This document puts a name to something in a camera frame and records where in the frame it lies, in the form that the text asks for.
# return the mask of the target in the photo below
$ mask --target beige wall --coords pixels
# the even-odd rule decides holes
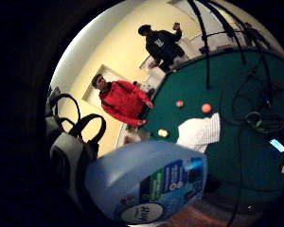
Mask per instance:
[[[104,64],[121,77],[131,81],[144,80],[147,75],[139,69],[139,66],[149,54],[145,50],[145,38],[137,33],[137,29],[141,25],[150,24],[153,29],[165,29],[172,32],[172,25],[177,21],[181,23],[184,36],[191,38],[198,33],[196,28],[198,25],[194,21],[166,2],[167,0],[146,1],[115,25],[115,28],[106,37],[103,37],[103,41],[96,51],[91,53],[89,60],[79,72],[71,88],[70,94],[78,101],[82,116],[91,113],[101,114],[107,121],[107,131],[100,141],[99,155],[115,148],[121,127],[119,121],[82,100],[99,67]],[[69,103],[68,101],[64,103],[61,115],[75,120],[76,109]],[[85,140],[95,135],[99,128],[98,122],[91,122],[85,128],[83,133]]]

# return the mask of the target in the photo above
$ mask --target man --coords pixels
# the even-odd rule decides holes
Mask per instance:
[[[140,119],[146,107],[153,108],[153,104],[145,92],[125,80],[106,82],[101,74],[92,79],[92,85],[100,90],[99,98],[103,110],[131,126],[142,126],[146,119]]]
[[[174,34],[165,30],[151,30],[150,25],[143,25],[138,29],[138,33],[146,37],[146,49],[154,58],[149,68],[159,66],[167,73],[176,59],[179,59],[178,63],[188,60],[184,50],[176,43],[182,37],[180,24],[175,23],[172,29],[176,31]]]

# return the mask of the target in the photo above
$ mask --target blue plastic bottle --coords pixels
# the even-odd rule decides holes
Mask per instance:
[[[108,218],[128,224],[164,220],[199,199],[205,156],[164,141],[118,148],[87,167],[85,186]]]

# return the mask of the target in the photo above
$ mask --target black strap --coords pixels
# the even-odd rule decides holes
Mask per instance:
[[[58,115],[58,101],[61,99],[61,98],[64,98],[64,97],[68,97],[70,98],[71,100],[74,101],[75,105],[76,105],[76,108],[77,108],[77,113],[78,113],[78,120],[77,122],[80,121],[81,119],[81,116],[80,116],[80,108],[79,108],[79,105],[78,105],[78,102],[76,99],[74,99],[71,95],[69,94],[66,94],[66,93],[62,93],[62,94],[59,94],[58,96],[54,97],[52,100],[49,101],[49,105],[50,105],[50,108],[52,109],[54,106],[55,106],[55,115]]]
[[[98,134],[95,135],[94,138],[89,140],[89,141],[92,141],[93,143],[97,143],[102,138],[104,132],[106,131],[106,121],[105,121],[105,119],[101,115],[98,115],[98,114],[95,114],[95,113],[91,113],[91,114],[86,115],[85,117],[83,117],[69,131],[69,134],[74,136],[74,137],[78,137],[81,134],[82,130],[85,128],[85,126],[94,118],[100,118],[101,119],[101,127],[100,127],[100,129],[98,131]]]

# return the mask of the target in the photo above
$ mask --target red billiard ball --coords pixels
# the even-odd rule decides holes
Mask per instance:
[[[184,106],[184,101],[183,100],[178,100],[176,102],[176,106],[179,107],[179,108],[183,107]]]
[[[202,111],[203,113],[206,113],[208,114],[209,112],[211,112],[211,105],[209,103],[205,103],[203,106],[202,106]]]

